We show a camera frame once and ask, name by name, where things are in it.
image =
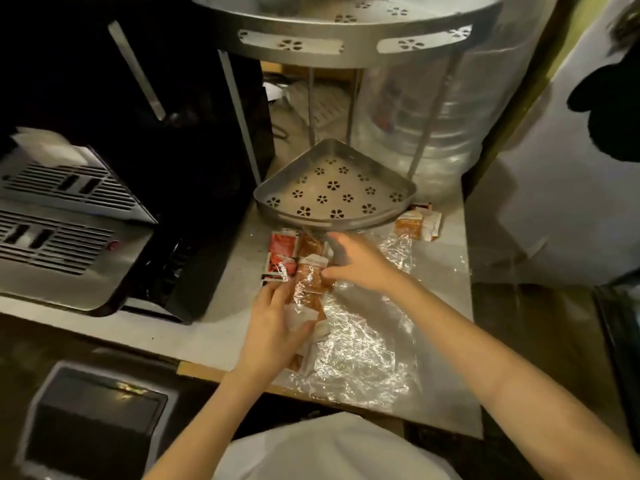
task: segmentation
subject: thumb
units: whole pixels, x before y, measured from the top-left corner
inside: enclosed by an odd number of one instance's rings
[[[348,266],[331,266],[322,270],[322,277],[328,280],[344,279]]]
[[[305,343],[306,339],[311,337],[311,334],[314,332],[314,328],[316,327],[316,323],[317,322],[315,320],[304,322],[299,329],[289,334],[289,345],[293,351],[298,350],[302,344]]]

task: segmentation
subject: forearm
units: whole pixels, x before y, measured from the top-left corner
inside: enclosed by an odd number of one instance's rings
[[[231,371],[144,480],[211,480],[237,427],[266,385]]]
[[[594,414],[420,282],[394,275],[387,294],[546,478],[623,479],[639,474],[635,455]]]

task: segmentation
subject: left arm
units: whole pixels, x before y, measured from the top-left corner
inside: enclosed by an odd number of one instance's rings
[[[143,480],[211,480],[244,416],[313,332],[314,322],[287,329],[292,292],[293,281],[260,290],[236,368]]]

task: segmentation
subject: white cloth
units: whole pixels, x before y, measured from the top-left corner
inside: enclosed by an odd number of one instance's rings
[[[229,445],[214,480],[461,480],[442,458],[350,413]]]

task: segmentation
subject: coffee machine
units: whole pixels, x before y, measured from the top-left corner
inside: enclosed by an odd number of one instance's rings
[[[0,293],[197,320],[275,154],[260,62],[190,0],[0,12]]]

